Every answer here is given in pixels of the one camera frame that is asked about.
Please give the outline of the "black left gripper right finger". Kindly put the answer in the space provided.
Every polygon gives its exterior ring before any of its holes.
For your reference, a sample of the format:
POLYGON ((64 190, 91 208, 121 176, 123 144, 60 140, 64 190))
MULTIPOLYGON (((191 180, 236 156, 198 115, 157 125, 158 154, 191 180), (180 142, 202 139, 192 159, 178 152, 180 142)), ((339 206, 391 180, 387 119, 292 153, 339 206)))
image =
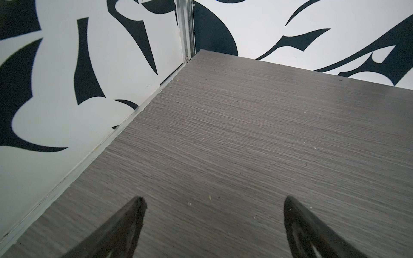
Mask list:
POLYGON ((365 258, 293 196, 284 202, 284 225, 294 258, 365 258))

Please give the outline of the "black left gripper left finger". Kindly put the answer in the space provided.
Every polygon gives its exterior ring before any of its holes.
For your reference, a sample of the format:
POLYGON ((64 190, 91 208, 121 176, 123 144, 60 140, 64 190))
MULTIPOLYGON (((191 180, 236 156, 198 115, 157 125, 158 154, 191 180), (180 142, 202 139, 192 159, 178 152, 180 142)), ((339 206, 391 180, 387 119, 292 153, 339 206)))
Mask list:
POLYGON ((131 258, 144 225, 147 203, 135 196, 63 258, 131 258))

